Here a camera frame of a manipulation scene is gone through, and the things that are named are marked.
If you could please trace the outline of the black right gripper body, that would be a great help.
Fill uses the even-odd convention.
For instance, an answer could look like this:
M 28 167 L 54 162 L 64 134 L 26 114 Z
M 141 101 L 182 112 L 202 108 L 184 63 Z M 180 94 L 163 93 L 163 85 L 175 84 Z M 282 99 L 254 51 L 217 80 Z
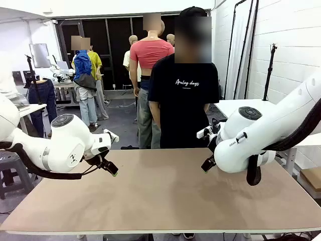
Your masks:
M 217 137 L 213 137 L 209 144 L 208 144 L 208 149 L 212 152 L 212 155 L 209 157 L 209 160 L 214 160 L 214 151 L 217 146 Z

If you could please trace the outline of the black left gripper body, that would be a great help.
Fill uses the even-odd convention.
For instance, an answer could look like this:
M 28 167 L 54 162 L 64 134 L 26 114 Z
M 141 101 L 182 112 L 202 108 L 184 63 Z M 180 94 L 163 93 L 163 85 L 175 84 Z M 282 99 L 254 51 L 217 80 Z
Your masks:
M 89 165 L 92 166 L 97 166 L 98 168 L 107 168 L 108 167 L 108 161 L 105 159 L 106 155 L 108 154 L 108 152 L 102 152 L 98 155 L 95 155 L 94 157 L 86 160 L 86 162 Z

